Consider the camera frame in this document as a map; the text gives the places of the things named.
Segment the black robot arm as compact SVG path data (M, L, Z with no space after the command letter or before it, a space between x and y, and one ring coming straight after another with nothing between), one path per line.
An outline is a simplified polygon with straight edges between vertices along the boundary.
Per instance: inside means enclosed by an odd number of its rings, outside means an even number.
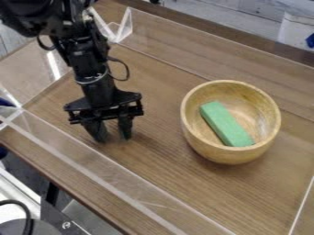
M0 20L27 38L47 36L75 74L83 98L64 105L68 122L83 126L95 141L107 139L104 122L115 119L123 139L133 136L133 120L143 114L142 95L120 90L110 63L108 38L102 35L91 0L0 0Z

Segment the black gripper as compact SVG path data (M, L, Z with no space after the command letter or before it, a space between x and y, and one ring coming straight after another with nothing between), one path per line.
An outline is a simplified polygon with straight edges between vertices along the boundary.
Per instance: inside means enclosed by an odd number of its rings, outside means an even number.
M82 84L84 97L64 105L71 124L83 124L84 130L96 142L108 138L102 120L118 118L120 137L133 136L133 118L143 115L142 94L119 90L110 75Z

